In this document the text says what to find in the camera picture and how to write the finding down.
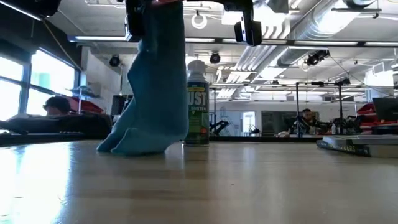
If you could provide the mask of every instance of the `blue sock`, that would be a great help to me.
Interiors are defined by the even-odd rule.
[[[124,156],[164,152],[188,131],[183,7],[145,9],[146,36],[128,73],[134,99],[98,146]]]

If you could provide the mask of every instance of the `bottle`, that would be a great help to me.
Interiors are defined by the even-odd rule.
[[[336,125],[333,123],[332,125],[331,125],[331,134],[337,134],[337,128],[336,128]]]
[[[206,65],[194,60],[187,66],[188,73],[188,118],[189,130],[186,146],[209,145],[209,82],[204,74]]]

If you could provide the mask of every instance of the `ceiling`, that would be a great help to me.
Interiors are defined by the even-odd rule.
[[[294,9],[288,15],[283,17],[281,22],[288,22],[289,30],[294,30],[297,24],[305,22],[302,19],[311,8],[316,6],[318,0],[289,0],[290,8],[295,3],[298,4],[298,10]],[[220,21],[223,15],[223,6],[214,2],[184,2],[185,5],[185,35],[186,37],[223,37],[234,38],[232,25],[223,25]],[[59,7],[59,13],[50,18],[57,27],[70,35],[124,35],[124,17],[125,9],[116,0],[62,0]],[[200,13],[208,15],[208,23],[203,29],[196,29],[192,26],[192,16],[195,9],[199,7]],[[379,18],[372,19],[372,14],[361,13],[353,19],[344,29],[331,36],[334,40],[396,40],[398,41],[398,29],[392,29],[398,25],[398,3],[390,1],[375,2],[368,8],[380,8],[382,11]],[[255,17],[260,20],[264,26],[274,22],[276,17],[270,18],[268,14],[255,8]],[[110,57],[112,54],[123,55],[125,60],[132,60],[137,53],[136,44],[130,43],[91,43],[92,52],[100,57]],[[226,82],[231,74],[231,69],[242,57],[246,46],[226,45],[226,44],[187,44],[187,54],[196,56],[208,65],[208,78],[211,82],[217,81],[217,68],[227,66],[229,69],[222,69],[223,78],[219,82]],[[353,84],[361,84],[364,81],[364,73],[372,69],[372,65],[384,62],[385,70],[390,69],[389,64],[394,59],[394,49],[375,49],[375,48],[338,48],[330,47],[328,49],[333,58],[327,58],[317,66],[311,67],[308,71],[303,70],[300,64],[293,64],[288,69],[282,71],[275,78],[280,83],[295,83],[297,81],[327,81],[336,80],[339,77],[346,77],[346,72],[342,67],[350,72],[355,78],[351,78]],[[209,62],[213,51],[219,52],[221,62],[212,65]],[[262,79],[257,74],[260,71],[253,71],[249,76],[251,83],[263,84],[267,80]],[[266,91],[266,88],[255,88],[256,91]]]

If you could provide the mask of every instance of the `table surface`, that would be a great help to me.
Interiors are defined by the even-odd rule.
[[[174,144],[98,154],[98,141],[0,148],[0,223],[397,223],[398,160],[314,144]]]

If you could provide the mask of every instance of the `wire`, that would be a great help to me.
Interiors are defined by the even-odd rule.
[[[389,96],[394,97],[394,95],[392,95],[392,94],[390,94],[390,93],[388,93],[388,92],[381,91],[381,90],[378,90],[378,89],[375,89],[375,88],[371,88],[369,85],[367,85],[367,84],[365,84],[364,82],[362,82],[362,80],[360,80],[360,79],[356,78],[354,75],[350,74],[349,71],[347,71],[345,68],[343,68],[343,66],[340,65],[340,63],[338,63],[331,55],[330,55],[329,57],[330,57],[330,58],[331,58],[331,59],[332,59],[344,72],[346,72],[347,75],[348,75],[349,77],[353,77],[355,80],[359,81],[359,82],[360,82],[362,85],[364,85],[365,87],[368,87],[368,88],[370,88],[370,89],[372,89],[372,90],[374,90],[374,91],[377,91],[377,92],[379,92],[379,93],[386,94],[386,95],[389,95]]]
[[[54,35],[54,33],[51,31],[50,27],[47,25],[46,21],[43,21],[44,26],[47,28],[47,30],[50,32],[51,36],[54,38],[54,40],[56,41],[56,43],[58,44],[58,46],[61,48],[61,50],[63,51],[63,53],[69,58],[69,60],[76,66],[76,68],[78,68],[81,72],[83,71],[83,69],[79,66],[79,64],[77,64],[72,58],[71,56],[68,54],[68,52],[62,47],[61,43],[58,41],[58,39],[56,38],[56,36]]]

